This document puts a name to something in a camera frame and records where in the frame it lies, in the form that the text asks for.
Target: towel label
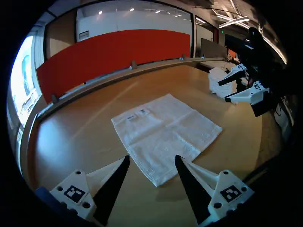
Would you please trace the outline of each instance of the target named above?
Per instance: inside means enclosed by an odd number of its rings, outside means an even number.
[[[148,109],[141,109],[139,111],[136,112],[136,114],[138,116],[146,116],[150,113],[150,111]]]
[[[135,114],[133,114],[133,115],[128,116],[126,119],[131,121],[131,120],[136,119],[136,118],[137,118],[137,116]]]

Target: white wall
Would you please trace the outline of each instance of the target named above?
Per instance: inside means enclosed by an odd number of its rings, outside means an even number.
[[[201,38],[207,39],[209,41],[213,41],[214,39],[213,32],[199,25],[197,25],[196,28],[197,28],[197,48],[201,47]]]
[[[82,8],[79,15],[77,41],[115,31],[160,29],[189,34],[190,46],[192,45],[190,14],[162,4],[144,1],[96,3]],[[79,34],[85,31],[89,31],[89,37],[79,40]]]

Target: folded white towel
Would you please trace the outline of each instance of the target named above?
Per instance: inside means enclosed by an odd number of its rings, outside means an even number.
[[[219,86],[218,82],[223,80],[223,78],[226,76],[227,73],[217,67],[211,69],[208,74],[209,89],[212,93],[217,94],[217,96],[220,98],[224,98],[225,96],[236,92],[237,84],[235,81]]]
[[[157,187],[177,174],[175,155],[193,161],[222,128],[168,94],[112,119],[128,153]]]

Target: window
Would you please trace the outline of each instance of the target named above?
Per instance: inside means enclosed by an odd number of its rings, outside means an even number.
[[[32,69],[34,68],[32,67],[33,42],[34,36],[26,37],[17,54],[11,74],[12,98],[23,126],[40,95],[35,88],[32,77]]]

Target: wall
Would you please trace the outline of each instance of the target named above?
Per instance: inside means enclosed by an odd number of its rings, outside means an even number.
[[[209,41],[213,41],[213,35],[211,31],[207,30],[206,28],[196,25],[196,56],[201,57],[201,38],[207,39]]]
[[[45,27],[46,59],[75,43],[76,13],[75,9]]]
[[[219,29],[219,45],[221,46],[225,46],[225,33],[223,31],[222,33],[222,29]]]
[[[77,41],[97,35],[134,29],[160,29],[189,34],[192,45],[192,22],[189,13],[170,6],[145,1],[96,3],[78,10]],[[89,31],[89,37],[79,34]]]

